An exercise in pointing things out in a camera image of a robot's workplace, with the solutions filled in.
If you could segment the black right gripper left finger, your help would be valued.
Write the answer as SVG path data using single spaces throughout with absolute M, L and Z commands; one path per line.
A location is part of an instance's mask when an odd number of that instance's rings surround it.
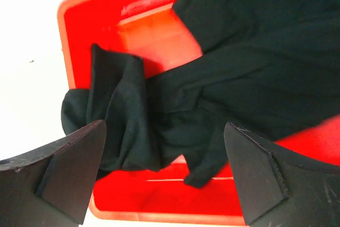
M 99 120 L 1 160 L 1 226 L 82 225 L 105 139 L 106 124 Z

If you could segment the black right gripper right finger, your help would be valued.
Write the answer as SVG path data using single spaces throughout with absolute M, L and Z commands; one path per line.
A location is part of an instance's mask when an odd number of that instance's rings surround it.
M 339 166 L 228 122 L 224 141 L 248 226 L 339 226 Z

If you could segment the black t shirt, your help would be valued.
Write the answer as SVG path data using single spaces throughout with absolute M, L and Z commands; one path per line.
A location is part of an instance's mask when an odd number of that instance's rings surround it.
M 104 120 L 97 178 L 183 155 L 200 188 L 227 162 L 227 122 L 276 141 L 339 114 L 339 0 L 178 0 L 203 55 L 145 78 L 142 59 L 91 47 L 89 89 L 69 90 L 71 134 Z

